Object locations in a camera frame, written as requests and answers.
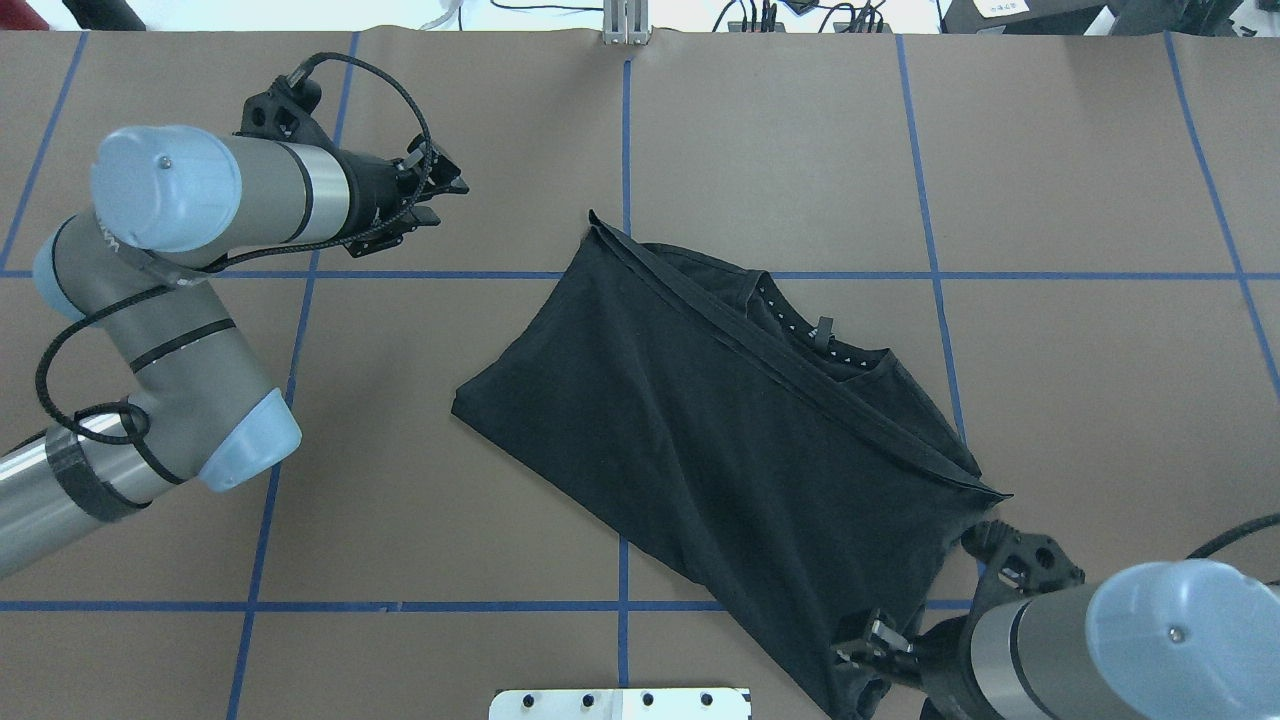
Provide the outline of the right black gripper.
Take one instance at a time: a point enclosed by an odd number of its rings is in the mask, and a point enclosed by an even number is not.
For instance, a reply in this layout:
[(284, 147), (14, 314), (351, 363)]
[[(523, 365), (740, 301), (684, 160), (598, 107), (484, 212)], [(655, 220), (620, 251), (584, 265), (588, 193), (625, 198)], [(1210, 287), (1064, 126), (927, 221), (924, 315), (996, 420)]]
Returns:
[(882, 610), (852, 612), (835, 629), (835, 662), (877, 676), (837, 682), (836, 719), (873, 719), (892, 682), (920, 682), (925, 700), (919, 719), (975, 719), (972, 669), (966, 656), (966, 616), (908, 637)]

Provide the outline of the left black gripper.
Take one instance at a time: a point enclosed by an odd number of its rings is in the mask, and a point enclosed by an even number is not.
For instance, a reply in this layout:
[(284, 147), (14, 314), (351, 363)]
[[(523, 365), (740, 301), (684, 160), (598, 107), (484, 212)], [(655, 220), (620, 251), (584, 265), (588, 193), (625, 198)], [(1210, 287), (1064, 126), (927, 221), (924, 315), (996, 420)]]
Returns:
[[(349, 213), (346, 237), (379, 227), (396, 215), (410, 193), (416, 196), (466, 195), (470, 186), (462, 170), (434, 141), (415, 140), (406, 149), (404, 169), (396, 161), (366, 152), (346, 152), (349, 183)], [(420, 228), (439, 227), (440, 217), (428, 205), (406, 208), (390, 229), (365, 234), (346, 243), (351, 256), (367, 256), (399, 247), (404, 234)]]

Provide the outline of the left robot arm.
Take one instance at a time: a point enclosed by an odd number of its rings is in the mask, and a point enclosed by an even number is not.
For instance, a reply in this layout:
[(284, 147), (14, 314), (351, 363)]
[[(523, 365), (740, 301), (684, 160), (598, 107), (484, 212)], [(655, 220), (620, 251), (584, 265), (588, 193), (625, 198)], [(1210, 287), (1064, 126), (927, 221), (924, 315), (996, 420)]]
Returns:
[[(110, 133), (91, 169), (91, 205), (58, 227), (32, 266), (70, 325), (37, 365), (50, 427), (3, 459), (3, 575), (189, 479), (232, 489), (300, 447), (284, 393), (219, 299), (215, 274), (274, 254), (393, 249), (439, 223), (430, 199), (467, 192), (460, 168), (424, 136), (384, 159), (339, 149), (311, 126)], [(108, 333), (136, 388), (67, 413), (49, 373), (87, 328)]]

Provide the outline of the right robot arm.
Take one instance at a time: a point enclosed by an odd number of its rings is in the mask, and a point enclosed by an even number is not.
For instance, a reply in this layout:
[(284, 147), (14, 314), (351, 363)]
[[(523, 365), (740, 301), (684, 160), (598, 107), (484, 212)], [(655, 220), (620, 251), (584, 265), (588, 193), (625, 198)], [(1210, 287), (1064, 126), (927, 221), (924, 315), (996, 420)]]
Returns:
[(906, 638), (869, 616), (840, 664), (922, 692), (924, 719), (1275, 719), (1277, 588), (1208, 559), (1146, 562)]

